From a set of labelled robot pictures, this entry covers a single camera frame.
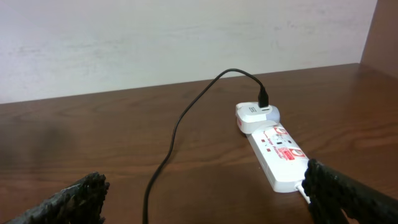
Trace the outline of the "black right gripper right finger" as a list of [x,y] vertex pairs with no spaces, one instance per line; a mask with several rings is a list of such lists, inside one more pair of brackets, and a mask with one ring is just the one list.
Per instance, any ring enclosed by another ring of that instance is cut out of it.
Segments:
[[397,200],[378,192],[315,159],[308,161],[302,182],[315,223],[397,224]]

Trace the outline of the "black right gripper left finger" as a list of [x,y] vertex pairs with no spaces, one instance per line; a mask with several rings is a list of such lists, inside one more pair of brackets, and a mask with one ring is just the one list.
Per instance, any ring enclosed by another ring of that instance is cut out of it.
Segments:
[[109,186],[105,175],[92,172],[6,224],[103,224]]

